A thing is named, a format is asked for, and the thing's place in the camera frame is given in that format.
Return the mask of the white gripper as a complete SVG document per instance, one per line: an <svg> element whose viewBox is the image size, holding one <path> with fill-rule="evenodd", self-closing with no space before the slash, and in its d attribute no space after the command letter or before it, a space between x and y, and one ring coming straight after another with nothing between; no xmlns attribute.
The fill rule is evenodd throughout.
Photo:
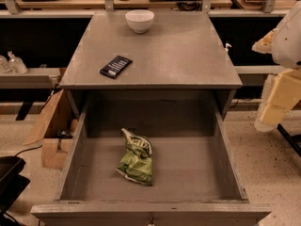
<svg viewBox="0 0 301 226"><path fill-rule="evenodd" d="M284 119L288 110L301 100L301 72L288 69L277 75L269 74L264 82L261 103L254 121L260 132L269 132Z"/></svg>

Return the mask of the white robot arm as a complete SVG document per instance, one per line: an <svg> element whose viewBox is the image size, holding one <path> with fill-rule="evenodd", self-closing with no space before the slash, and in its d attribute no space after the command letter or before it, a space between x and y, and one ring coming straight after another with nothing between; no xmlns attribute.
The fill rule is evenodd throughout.
<svg viewBox="0 0 301 226"><path fill-rule="evenodd" d="M252 50L271 54L273 61L284 67L278 75L266 78L254 122L258 131L269 132L301 101L301 2L296 2L276 28L256 41Z"/></svg>

